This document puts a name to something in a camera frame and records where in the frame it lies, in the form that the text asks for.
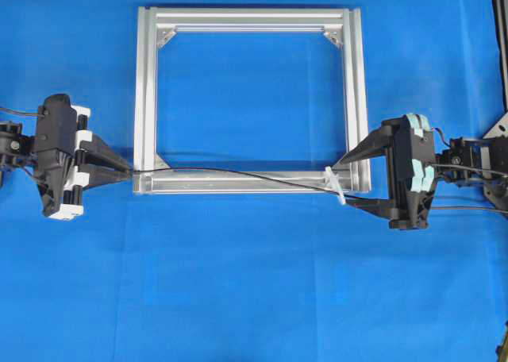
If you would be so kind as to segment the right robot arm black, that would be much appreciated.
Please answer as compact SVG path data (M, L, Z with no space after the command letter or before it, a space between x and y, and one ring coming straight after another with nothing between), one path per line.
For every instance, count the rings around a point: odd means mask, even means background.
M435 151L434 136L441 130L427 117L406 114L382 122L341 163L350 164L382 156L386 160L386 199L347 196L347 205L389 221L392 229L425 229L434 210L439 182L458 187L482 187L488 210L507 214L507 135L483 139L464 137L446 142Z

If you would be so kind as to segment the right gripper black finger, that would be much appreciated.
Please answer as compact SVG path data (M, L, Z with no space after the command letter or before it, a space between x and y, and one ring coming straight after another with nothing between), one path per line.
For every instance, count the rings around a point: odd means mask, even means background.
M369 133L353 150L347 152L333 166L338 168L343 164L361 160L370 160L377 156L387 158L387 166L393 167L393 127L382 125Z
M387 220L395 218L395 205L391 199L347 198L346 203L379 218Z

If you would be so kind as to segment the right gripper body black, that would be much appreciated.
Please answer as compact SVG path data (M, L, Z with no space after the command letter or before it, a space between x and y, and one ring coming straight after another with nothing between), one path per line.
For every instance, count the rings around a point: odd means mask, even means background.
M392 229L425 229L437 186L433 131L426 116L406 114L393 142L394 187L398 214Z

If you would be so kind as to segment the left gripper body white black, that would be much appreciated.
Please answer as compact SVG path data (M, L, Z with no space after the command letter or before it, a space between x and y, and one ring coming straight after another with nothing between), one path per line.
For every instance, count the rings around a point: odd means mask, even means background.
M92 139L90 109L74 106L67 94L53 94L38 108L33 167L47 218L70 221L83 214L83 188L90 176L78 171L76 152Z

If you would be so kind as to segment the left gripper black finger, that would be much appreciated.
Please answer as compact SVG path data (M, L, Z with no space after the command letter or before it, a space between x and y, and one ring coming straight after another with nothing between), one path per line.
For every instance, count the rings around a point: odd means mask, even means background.
M95 187L122 183L132 178L131 171L118 171L91 164L79 165L76 171L79 178L76 185L81 186L85 191Z
M92 134L90 140L81 140L79 149L84 151L86 164L93 164L105 168L130 168L130 163L117 154L98 135Z

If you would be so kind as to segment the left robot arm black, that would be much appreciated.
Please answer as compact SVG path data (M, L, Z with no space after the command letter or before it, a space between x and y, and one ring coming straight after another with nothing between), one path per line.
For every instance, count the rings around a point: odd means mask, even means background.
M1 174L26 172L37 185L45 217L77 218L84 213L84 191L133 177L127 160L88 129L90 109L73 105L68 95L47 97L36 113L5 112L37 120L32 136L22 133L21 123L1 123Z

